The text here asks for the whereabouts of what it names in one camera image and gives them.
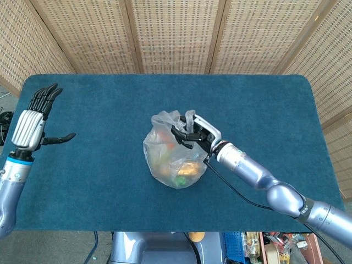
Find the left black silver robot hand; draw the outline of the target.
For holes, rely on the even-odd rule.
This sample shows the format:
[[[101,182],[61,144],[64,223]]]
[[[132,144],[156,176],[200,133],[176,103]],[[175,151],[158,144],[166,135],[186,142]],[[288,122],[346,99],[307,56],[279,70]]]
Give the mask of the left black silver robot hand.
[[[42,145],[62,144],[76,136],[76,133],[70,133],[65,137],[45,137],[46,121],[56,97],[62,91],[54,83],[34,93],[27,109],[22,111],[12,136],[12,143],[17,149],[35,152]]]

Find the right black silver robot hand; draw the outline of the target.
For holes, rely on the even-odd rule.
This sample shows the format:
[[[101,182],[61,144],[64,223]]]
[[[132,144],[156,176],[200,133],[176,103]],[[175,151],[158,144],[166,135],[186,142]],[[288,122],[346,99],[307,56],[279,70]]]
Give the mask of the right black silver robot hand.
[[[221,132],[211,125],[203,117],[194,114],[192,116],[193,133],[182,132],[180,129],[172,125],[171,133],[174,135],[178,144],[183,145],[187,149],[192,149],[193,145],[188,142],[197,143],[207,154],[210,154],[217,143],[220,142]]]

